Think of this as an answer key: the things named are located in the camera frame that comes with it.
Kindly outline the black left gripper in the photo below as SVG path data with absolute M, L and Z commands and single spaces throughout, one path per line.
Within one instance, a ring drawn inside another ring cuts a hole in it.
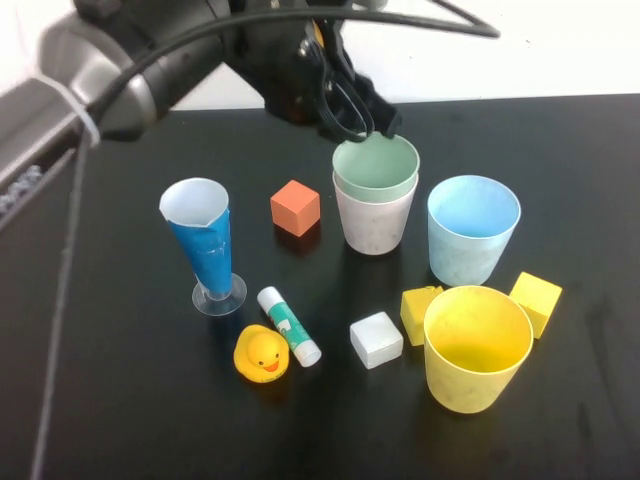
M 276 118 L 324 125 L 342 141 L 361 143 L 374 132 L 392 138 L 401 115 L 369 77 L 355 71 L 344 48 L 342 24 L 303 19 L 238 26 L 224 34 L 225 63 L 258 92 Z

